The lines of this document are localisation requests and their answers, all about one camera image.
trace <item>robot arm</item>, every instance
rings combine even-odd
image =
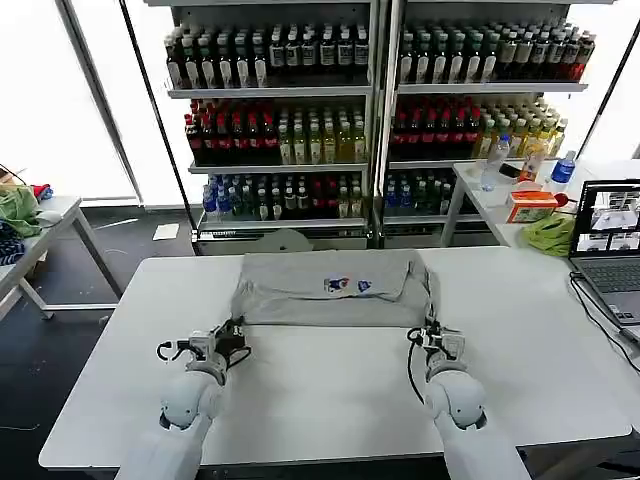
[[[409,339],[427,352],[424,404],[442,438],[451,480],[531,480],[515,446],[487,418],[482,384],[460,361],[462,334],[436,325]]]
[[[161,399],[158,426],[136,442],[123,462],[117,480],[193,480],[200,468],[202,444],[220,411],[220,396],[233,366],[251,352],[244,342],[242,330],[228,321],[208,332],[194,332],[189,340],[176,342],[175,360],[184,351],[192,359],[186,372],[176,377]],[[171,342],[158,347],[158,356]],[[246,352],[231,362],[238,352]]]

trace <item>green cloth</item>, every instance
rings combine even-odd
[[[11,225],[22,237],[38,235],[42,227],[36,220],[38,200],[31,187],[0,188],[0,220]]]
[[[533,247],[547,255],[569,255],[571,236],[576,221],[571,215],[554,213],[522,229],[522,236]]]

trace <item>dark floor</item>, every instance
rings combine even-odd
[[[137,209],[85,210],[105,249],[110,267],[128,282],[139,263],[148,257],[192,255],[190,228],[183,213],[145,214]],[[137,218],[134,223],[99,228]],[[157,225],[180,223],[175,240],[152,241]],[[105,303],[115,296],[71,229],[56,241],[32,285],[50,303]],[[64,402],[73,388],[104,322],[105,313],[60,312],[51,322],[20,300],[0,321],[0,478],[89,478],[82,473],[48,472],[38,455]],[[29,431],[12,428],[33,428]],[[228,477],[260,478],[447,478],[440,460],[354,462],[272,469],[225,471]]]

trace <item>gray cloth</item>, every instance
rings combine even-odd
[[[248,254],[231,313],[250,325],[414,327],[435,319],[433,280],[415,250]]]

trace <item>printed logo on shirt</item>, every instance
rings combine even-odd
[[[368,282],[366,280],[358,280],[358,290],[360,291],[360,293],[369,290],[371,288],[371,282]]]
[[[344,290],[349,286],[349,279],[346,277],[332,279],[325,278],[324,279],[324,289],[329,292],[339,292],[340,290]]]

